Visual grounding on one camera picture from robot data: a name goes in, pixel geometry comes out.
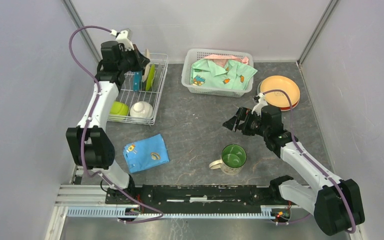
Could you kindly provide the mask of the blue polka dot plate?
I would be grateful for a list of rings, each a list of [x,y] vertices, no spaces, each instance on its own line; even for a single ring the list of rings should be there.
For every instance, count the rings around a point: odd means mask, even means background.
[[[142,77],[143,72],[142,71],[136,71],[133,75],[133,91],[138,92],[142,88]]]

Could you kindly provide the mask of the lime green plate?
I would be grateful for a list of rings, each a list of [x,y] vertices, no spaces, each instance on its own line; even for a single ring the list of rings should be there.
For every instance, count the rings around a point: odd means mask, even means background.
[[[147,92],[152,89],[154,77],[155,77],[155,72],[156,72],[156,67],[154,64],[152,64],[150,69],[149,69],[149,74],[148,74],[148,77],[146,80],[145,91],[147,91]]]

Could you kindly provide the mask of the cream plate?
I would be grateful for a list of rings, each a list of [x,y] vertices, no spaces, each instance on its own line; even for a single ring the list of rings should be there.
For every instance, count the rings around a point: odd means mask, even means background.
[[[148,48],[145,49],[145,57],[150,60],[150,51]],[[142,75],[142,86],[141,86],[141,90],[145,91],[146,90],[146,81],[147,81],[147,78],[148,78],[148,75],[149,75],[149,71],[150,71],[150,62],[148,62],[148,64],[145,66],[145,69],[144,69],[144,73]]]

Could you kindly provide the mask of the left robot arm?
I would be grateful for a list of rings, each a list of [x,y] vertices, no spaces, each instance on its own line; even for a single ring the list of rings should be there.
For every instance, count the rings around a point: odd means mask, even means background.
[[[150,63],[135,44],[106,41],[101,44],[102,59],[95,74],[92,98],[76,127],[66,131],[66,139],[75,165],[84,175],[99,176],[110,189],[118,192],[125,204],[136,201],[137,191],[130,174],[115,161],[115,148],[106,134],[110,109],[119,94],[128,72],[143,72]]]

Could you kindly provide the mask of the lime green bowl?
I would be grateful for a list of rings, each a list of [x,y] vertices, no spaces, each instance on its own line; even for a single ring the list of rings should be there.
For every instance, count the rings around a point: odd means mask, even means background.
[[[110,115],[115,116],[127,116],[129,114],[129,106],[125,103],[115,101],[113,102],[111,109],[110,109]]]

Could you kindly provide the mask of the white round bowl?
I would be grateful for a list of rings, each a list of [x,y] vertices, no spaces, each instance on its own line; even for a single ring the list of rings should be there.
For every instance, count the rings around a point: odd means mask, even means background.
[[[138,101],[131,106],[129,115],[134,118],[151,119],[153,112],[151,104],[145,101]]]

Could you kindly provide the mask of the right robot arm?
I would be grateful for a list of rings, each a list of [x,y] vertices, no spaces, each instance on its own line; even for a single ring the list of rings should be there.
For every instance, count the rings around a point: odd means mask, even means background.
[[[352,180],[343,180],[319,163],[291,131],[284,128],[282,112],[267,105],[259,114],[240,107],[222,124],[232,132],[263,137],[266,147],[292,166],[308,183],[299,184],[285,175],[270,182],[269,199],[275,204],[291,201],[311,214],[328,236],[345,231],[353,233],[365,222],[360,188]]]

